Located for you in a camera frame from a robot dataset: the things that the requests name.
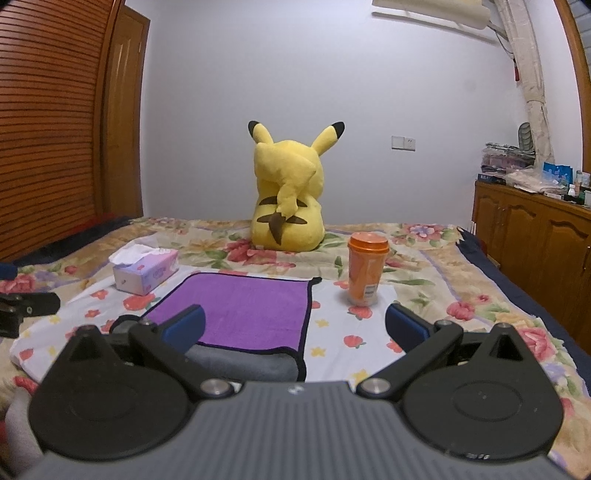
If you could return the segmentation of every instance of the wooden cabinet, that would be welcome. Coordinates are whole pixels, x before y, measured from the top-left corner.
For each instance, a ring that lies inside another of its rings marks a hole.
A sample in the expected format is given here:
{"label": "wooden cabinet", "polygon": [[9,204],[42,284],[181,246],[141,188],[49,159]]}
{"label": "wooden cabinet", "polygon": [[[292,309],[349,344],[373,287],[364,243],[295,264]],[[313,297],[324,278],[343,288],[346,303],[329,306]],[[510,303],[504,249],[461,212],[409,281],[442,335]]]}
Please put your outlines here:
{"label": "wooden cabinet", "polygon": [[591,212],[476,182],[472,217],[501,271],[591,352]]}
{"label": "wooden cabinet", "polygon": [[0,261],[104,213],[141,214],[148,27],[127,7],[119,18],[122,3],[12,0],[0,9]]}
{"label": "wooden cabinet", "polygon": [[139,217],[139,101],[150,21],[123,5],[111,40],[103,107],[103,198],[105,210]]}

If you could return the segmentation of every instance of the wooden wardrobe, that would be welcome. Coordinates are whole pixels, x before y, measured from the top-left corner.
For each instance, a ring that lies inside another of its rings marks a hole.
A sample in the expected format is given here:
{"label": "wooden wardrobe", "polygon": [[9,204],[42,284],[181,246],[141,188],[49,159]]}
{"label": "wooden wardrobe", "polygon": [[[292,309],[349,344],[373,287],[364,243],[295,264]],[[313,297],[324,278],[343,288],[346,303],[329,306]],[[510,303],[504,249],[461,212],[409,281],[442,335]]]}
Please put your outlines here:
{"label": "wooden wardrobe", "polygon": [[0,11],[0,261],[108,213],[141,215],[148,23],[122,0],[12,0]]}

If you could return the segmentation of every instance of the tissue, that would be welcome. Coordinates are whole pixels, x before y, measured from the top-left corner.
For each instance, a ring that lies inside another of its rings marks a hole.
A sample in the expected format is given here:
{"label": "tissue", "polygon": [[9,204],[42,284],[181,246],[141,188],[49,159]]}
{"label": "tissue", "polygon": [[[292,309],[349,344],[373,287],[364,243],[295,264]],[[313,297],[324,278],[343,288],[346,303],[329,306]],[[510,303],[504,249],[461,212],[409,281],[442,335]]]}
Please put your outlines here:
{"label": "tissue", "polygon": [[155,235],[132,240],[109,257],[115,288],[147,295],[178,270],[178,251],[159,248]]}

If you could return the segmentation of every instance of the plastic cup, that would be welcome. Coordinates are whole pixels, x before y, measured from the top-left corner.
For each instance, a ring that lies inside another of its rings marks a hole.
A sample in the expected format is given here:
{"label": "plastic cup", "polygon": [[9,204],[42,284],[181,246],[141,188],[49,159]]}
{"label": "plastic cup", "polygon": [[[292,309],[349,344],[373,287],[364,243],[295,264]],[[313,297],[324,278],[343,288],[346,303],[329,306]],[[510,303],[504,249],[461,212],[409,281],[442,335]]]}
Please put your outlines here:
{"label": "plastic cup", "polygon": [[368,306],[378,299],[379,279],[390,252],[388,239],[370,232],[355,232],[349,238],[349,300]]}

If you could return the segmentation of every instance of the box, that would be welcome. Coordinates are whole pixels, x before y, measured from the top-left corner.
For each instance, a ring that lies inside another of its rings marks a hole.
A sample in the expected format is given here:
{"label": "box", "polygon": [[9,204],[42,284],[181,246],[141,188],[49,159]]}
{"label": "box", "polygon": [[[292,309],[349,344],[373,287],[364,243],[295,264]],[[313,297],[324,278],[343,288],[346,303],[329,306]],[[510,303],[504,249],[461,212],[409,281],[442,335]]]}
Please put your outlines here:
{"label": "box", "polygon": [[148,254],[133,265],[114,265],[117,290],[147,295],[178,270],[178,251]]}
{"label": "box", "polygon": [[498,185],[507,185],[505,179],[495,177],[494,175],[487,175],[486,173],[479,173],[478,180],[486,183],[496,183]]}

